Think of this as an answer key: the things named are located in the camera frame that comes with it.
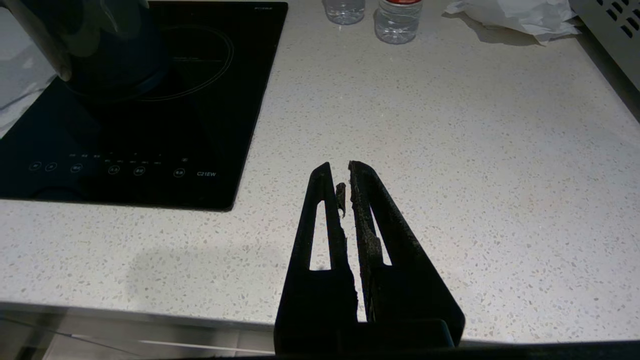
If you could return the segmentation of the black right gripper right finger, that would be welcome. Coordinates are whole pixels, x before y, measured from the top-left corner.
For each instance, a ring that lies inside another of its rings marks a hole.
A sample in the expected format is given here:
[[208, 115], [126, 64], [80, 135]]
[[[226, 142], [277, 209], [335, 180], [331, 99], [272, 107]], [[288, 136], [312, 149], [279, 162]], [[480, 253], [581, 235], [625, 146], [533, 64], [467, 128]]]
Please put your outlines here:
[[457, 347], [466, 317], [376, 171], [350, 161], [366, 320], [393, 347]]

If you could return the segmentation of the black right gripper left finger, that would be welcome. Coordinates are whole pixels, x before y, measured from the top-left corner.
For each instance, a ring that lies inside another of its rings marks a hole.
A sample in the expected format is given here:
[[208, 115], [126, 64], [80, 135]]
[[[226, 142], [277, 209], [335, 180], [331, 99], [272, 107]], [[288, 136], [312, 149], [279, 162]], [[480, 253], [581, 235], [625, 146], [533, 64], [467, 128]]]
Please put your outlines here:
[[[318, 204], [324, 203], [330, 269], [310, 268]], [[277, 353], [342, 353], [358, 324], [358, 296], [329, 162], [310, 174], [274, 326]]]

